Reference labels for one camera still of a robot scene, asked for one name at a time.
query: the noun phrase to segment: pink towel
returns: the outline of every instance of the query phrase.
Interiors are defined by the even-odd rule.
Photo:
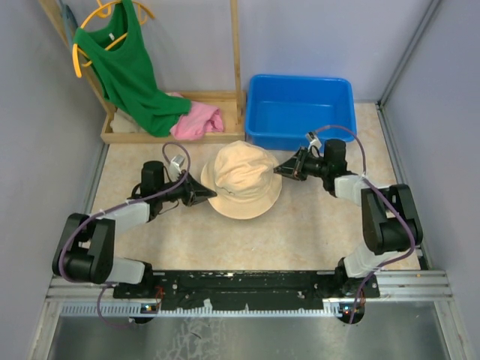
[[[182,96],[174,92],[172,96]],[[205,133],[224,131],[224,122],[220,117],[220,109],[216,106],[192,101],[192,107],[187,115],[180,116],[177,124],[173,125],[170,133],[177,140],[198,140]]]

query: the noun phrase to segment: green shirt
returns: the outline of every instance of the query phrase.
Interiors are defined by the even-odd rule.
[[[116,38],[127,37],[105,50]],[[109,24],[98,31],[78,28],[73,42],[85,51],[103,88],[103,97],[130,114],[155,137],[167,137],[191,102],[158,90],[152,62],[131,0],[115,5]]]

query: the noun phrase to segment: blue bin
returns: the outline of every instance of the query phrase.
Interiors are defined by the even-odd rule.
[[[254,145],[296,151],[308,146],[305,137],[325,125],[342,125],[356,134],[352,86],[345,79],[256,75],[247,96],[245,132]],[[319,133],[327,139],[352,141],[341,129]]]

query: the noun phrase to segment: cable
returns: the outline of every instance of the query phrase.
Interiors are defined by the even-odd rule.
[[[365,155],[365,148],[363,147],[362,145],[362,142],[360,141],[360,139],[356,136],[356,134],[351,131],[348,127],[344,127],[344,126],[341,126],[341,125],[326,125],[326,126],[322,126],[318,129],[315,130],[315,133],[321,133],[322,131],[327,131],[329,129],[341,129],[343,131],[346,131],[347,133],[349,133],[350,135],[352,135],[356,142],[358,143],[358,146],[360,146],[360,151],[361,151],[361,158],[362,158],[362,166],[363,166],[363,173],[364,175],[367,174],[367,155]]]
[[[111,328],[129,329],[132,326],[131,323],[124,324],[124,325],[113,324],[110,321],[108,321],[107,319],[105,319],[105,317],[102,315],[102,311],[101,311],[101,308],[100,308],[100,303],[101,303],[102,296],[104,295],[105,291],[107,291],[108,289],[112,289],[113,286],[114,286],[114,283],[105,283],[105,284],[106,284],[106,286],[104,286],[102,288],[102,290],[100,291],[100,294],[98,295],[98,298],[97,298],[97,315],[98,315],[98,317],[100,318],[100,320],[102,320],[106,325],[108,325]]]
[[[362,165],[363,165],[363,175],[362,175],[363,182],[365,184],[367,184],[370,189],[372,189],[372,191],[382,200],[382,203],[385,204],[385,206],[388,208],[388,210],[390,210],[390,212],[397,218],[398,222],[400,223],[400,225],[405,230],[405,232],[408,236],[408,239],[410,240],[410,249],[404,255],[400,255],[399,257],[395,257],[394,259],[390,259],[390,260],[386,260],[384,262],[381,262],[374,270],[370,271],[367,274],[367,276],[365,276],[363,281],[360,283],[360,286],[358,287],[357,292],[355,294],[355,298],[353,299],[353,309],[352,309],[352,313],[350,314],[350,319],[349,319],[349,324],[352,324],[353,323],[353,317],[355,316],[356,305],[357,305],[357,302],[358,302],[360,296],[362,295],[363,288],[364,288],[365,284],[370,280],[370,278],[372,276],[374,276],[375,271],[379,268],[382,268],[383,266],[387,266],[387,265],[390,265],[392,263],[396,263],[397,261],[406,259],[407,257],[409,257],[410,255],[413,254],[413,252],[415,251],[416,244],[415,244],[415,236],[413,236],[413,233],[410,230],[409,226],[407,225],[407,222],[401,217],[401,215],[398,213],[398,211],[395,210],[395,207],[382,194],[382,192],[379,189],[377,189],[377,187],[374,184],[372,184],[365,177],[367,175],[367,156],[365,155],[365,148],[363,147],[360,139],[350,129],[348,129],[344,126],[341,126],[341,125],[326,125],[326,126],[323,126],[319,129],[315,130],[315,132],[318,134],[321,131],[325,131],[325,130],[328,130],[328,129],[331,129],[331,128],[337,128],[337,129],[344,130],[355,138],[356,142],[358,143],[358,146],[360,147],[360,151],[361,151]]]
[[[108,208],[107,210],[105,211],[99,211],[98,213],[96,214],[93,214],[93,215],[90,215],[90,217],[88,217],[85,221],[83,221],[80,226],[78,226],[75,231],[72,232],[72,234],[70,235],[70,237],[68,238],[68,240],[65,242],[65,245],[64,247],[61,249],[61,253],[60,253],[60,257],[59,257],[59,260],[58,260],[58,270],[60,272],[60,275],[66,280],[66,281],[70,281],[71,283],[74,283],[76,282],[75,280],[73,280],[72,278],[70,278],[67,274],[67,272],[65,271],[65,255],[67,254],[67,251],[68,249],[70,248],[70,246],[73,244],[74,242],[74,239],[75,237],[83,230],[85,229],[85,227],[90,224],[93,220],[95,220],[96,218],[99,218],[101,216],[105,216],[111,212],[116,212],[117,210],[119,209],[123,209],[125,206],[129,206],[129,205],[133,205],[133,204],[137,204],[137,203],[141,203],[141,202],[145,202],[145,201],[148,201],[148,200],[151,200],[151,199],[154,199],[155,197],[161,197],[162,195],[172,191],[172,190],[175,190],[176,188],[178,188],[186,179],[187,179],[187,176],[188,176],[188,173],[190,172],[190,166],[191,166],[191,158],[190,158],[190,154],[188,154],[188,151],[187,149],[181,145],[181,144],[178,144],[177,142],[165,142],[162,146],[162,153],[163,153],[163,156],[165,156],[165,160],[170,163],[170,159],[165,155],[165,148],[168,146],[168,145],[176,145],[178,146],[186,155],[187,157],[187,169],[186,171],[184,172],[183,176],[180,178],[180,180],[174,184],[172,187],[169,187],[168,189],[166,190],[162,190],[158,193],[154,193],[153,195],[150,195],[150,196],[146,196],[146,197],[143,197],[143,198],[140,198],[140,199],[131,199],[131,200],[127,200],[125,201],[124,203],[122,204],[119,204],[119,205],[115,205],[113,206],[112,208]]]

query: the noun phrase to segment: gray wall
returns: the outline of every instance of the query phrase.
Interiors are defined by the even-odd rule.
[[[36,1],[2,4],[0,47],[0,349],[2,359],[25,359],[104,111]]]
[[[377,101],[430,0],[239,0],[242,83],[259,73],[347,78]],[[69,0],[82,22],[93,0]],[[234,89],[228,0],[145,0],[144,38],[166,90]]]
[[[444,1],[386,105],[433,264],[480,355],[480,2]]]

